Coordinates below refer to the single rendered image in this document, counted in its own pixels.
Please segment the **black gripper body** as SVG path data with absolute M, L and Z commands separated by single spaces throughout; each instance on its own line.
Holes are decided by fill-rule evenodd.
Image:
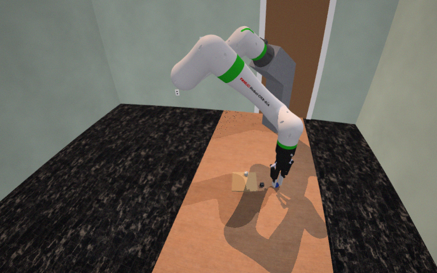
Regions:
M 280 168 L 280 165 L 281 164 L 283 164 L 283 167 L 285 167 L 285 164 L 287 163 L 289 163 L 291 161 L 291 158 L 288 158 L 288 159 L 286 159 L 286 158 L 282 158 L 282 157 L 280 157 L 279 155 L 277 155 L 276 154 L 276 161 L 275 161 L 275 163 L 276 163 L 276 166 L 278 167 L 278 168 Z

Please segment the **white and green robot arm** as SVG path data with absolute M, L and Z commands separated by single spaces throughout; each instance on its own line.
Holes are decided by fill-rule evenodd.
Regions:
M 247 56 L 257 67 L 268 65 L 274 49 L 267 44 L 267 39 L 246 26 L 236 29 L 227 41 L 216 35 L 203 36 L 173 67 L 171 81 L 180 90 L 191 90 L 214 74 L 259 108 L 278 130 L 275 152 L 291 158 L 303 132 L 302 120 L 272 95 L 241 59 Z

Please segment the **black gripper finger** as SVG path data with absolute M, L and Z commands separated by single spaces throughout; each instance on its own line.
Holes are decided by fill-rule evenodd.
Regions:
M 285 175 L 288 175 L 288 172 L 289 172 L 293 162 L 294 161 L 291 159 L 291 161 L 288 164 L 286 163 L 285 167 L 283 167 L 281 169 L 281 174 L 279 175 L 279 179 L 278 179 L 279 185 L 282 185 L 283 178 L 285 178 Z
M 277 163 L 277 162 L 276 162 Z M 270 167 L 271 167 L 271 170 L 270 170 L 270 177 L 272 178 L 272 185 L 273 185 L 273 187 L 275 188 L 275 186 L 276 186 L 276 183 L 277 183 L 277 178 L 278 178 L 278 175 L 279 175 L 279 172 L 280 172 L 280 170 L 282 169 L 282 167 L 283 167 L 283 164 L 281 164 L 280 165 L 280 168 L 278 168 L 277 166 L 276 166 L 276 163 L 274 163 L 273 165 L 271 164 L 270 165 Z M 275 168 L 275 166 L 276 166 L 276 168 Z

